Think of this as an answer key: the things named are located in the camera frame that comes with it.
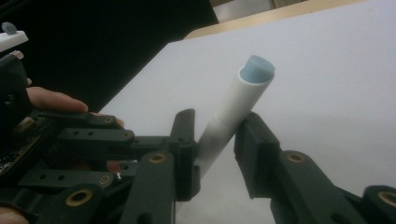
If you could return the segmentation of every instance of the plastic tube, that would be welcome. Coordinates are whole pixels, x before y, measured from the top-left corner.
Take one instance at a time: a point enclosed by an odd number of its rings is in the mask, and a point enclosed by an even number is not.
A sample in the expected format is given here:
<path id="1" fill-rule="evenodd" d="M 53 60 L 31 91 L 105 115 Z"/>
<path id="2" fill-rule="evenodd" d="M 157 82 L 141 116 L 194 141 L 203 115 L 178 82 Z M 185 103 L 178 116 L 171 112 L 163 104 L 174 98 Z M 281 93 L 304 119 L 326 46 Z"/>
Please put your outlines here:
<path id="1" fill-rule="evenodd" d="M 274 66 L 255 55 L 239 70 L 198 142 L 196 164 L 200 166 L 201 178 L 248 116 L 274 75 Z"/>

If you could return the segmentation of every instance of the dark background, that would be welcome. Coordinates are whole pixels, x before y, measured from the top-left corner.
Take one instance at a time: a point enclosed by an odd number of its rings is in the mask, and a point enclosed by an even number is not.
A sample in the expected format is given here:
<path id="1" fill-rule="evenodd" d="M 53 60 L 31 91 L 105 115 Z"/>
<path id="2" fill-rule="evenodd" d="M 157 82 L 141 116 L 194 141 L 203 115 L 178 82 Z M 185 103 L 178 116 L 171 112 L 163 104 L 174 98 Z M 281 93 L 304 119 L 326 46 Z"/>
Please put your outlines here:
<path id="1" fill-rule="evenodd" d="M 105 106 L 167 43 L 218 22 L 207 0 L 0 3 L 0 22 L 29 37 L 15 49 L 24 53 L 34 86 L 69 94 L 91 111 Z"/>

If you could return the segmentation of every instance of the white table surface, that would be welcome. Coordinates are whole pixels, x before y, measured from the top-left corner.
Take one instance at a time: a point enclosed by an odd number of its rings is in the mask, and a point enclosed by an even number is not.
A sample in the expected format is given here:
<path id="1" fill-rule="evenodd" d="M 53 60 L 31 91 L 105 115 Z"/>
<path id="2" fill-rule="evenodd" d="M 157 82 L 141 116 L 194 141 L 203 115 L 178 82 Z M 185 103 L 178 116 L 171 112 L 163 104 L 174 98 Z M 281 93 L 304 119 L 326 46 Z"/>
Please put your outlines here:
<path id="1" fill-rule="evenodd" d="M 360 196 L 396 188 L 395 9 L 374 0 L 168 44 L 102 113 L 136 135 L 169 135 L 175 114 L 194 108 L 198 141 L 238 69 L 260 55 L 276 77 L 253 111 L 284 150 L 308 154 Z M 177 223 L 274 223 L 268 199 L 249 199 L 233 142 Z"/>

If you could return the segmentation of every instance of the brass insert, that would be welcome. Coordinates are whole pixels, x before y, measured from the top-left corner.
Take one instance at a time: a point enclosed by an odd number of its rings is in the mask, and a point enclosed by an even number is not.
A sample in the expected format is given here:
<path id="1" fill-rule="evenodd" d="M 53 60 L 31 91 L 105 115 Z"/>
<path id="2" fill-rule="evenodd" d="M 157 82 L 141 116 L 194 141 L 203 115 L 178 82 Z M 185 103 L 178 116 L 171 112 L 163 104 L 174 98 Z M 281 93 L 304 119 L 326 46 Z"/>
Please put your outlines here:
<path id="1" fill-rule="evenodd" d="M 378 197 L 390 206 L 396 207 L 396 193 L 388 191 L 378 192 Z"/>
<path id="2" fill-rule="evenodd" d="M 155 154 L 150 156 L 148 160 L 152 163 L 161 163 L 166 160 L 166 157 L 163 154 Z"/>
<path id="3" fill-rule="evenodd" d="M 70 194 L 66 199 L 66 204 L 70 207 L 77 207 L 87 203 L 93 196 L 90 189 L 79 189 Z"/>
<path id="4" fill-rule="evenodd" d="M 300 162 L 305 161 L 305 158 L 302 155 L 296 154 L 296 153 L 288 154 L 287 158 L 288 158 L 289 161 L 296 162 L 296 163 L 300 163 Z"/>

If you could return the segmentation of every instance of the finger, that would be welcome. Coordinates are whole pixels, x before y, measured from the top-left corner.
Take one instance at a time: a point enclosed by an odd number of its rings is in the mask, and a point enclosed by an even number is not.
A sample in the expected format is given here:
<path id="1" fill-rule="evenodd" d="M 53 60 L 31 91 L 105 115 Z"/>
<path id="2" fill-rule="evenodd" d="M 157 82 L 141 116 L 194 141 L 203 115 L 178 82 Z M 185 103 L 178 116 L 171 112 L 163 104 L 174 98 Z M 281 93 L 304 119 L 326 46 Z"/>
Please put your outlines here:
<path id="1" fill-rule="evenodd" d="M 106 115 L 103 115 L 103 114 L 98 114 L 98 113 L 94 113 L 94 112 L 91 112 L 91 114 L 93 114 L 93 115 L 95 115 L 95 116 L 106 116 Z M 123 128 L 124 127 L 124 121 L 122 120 L 122 119 L 117 119 L 117 123 Z"/>
<path id="2" fill-rule="evenodd" d="M 64 112 L 87 112 L 88 107 L 79 100 L 70 96 L 56 92 L 48 91 L 41 87 L 27 88 L 27 93 L 32 105 L 38 109 L 58 110 Z"/>
<path id="3" fill-rule="evenodd" d="M 26 218 L 24 218 L 18 211 L 6 207 L 0 207 L 0 223 L 29 224 Z"/>

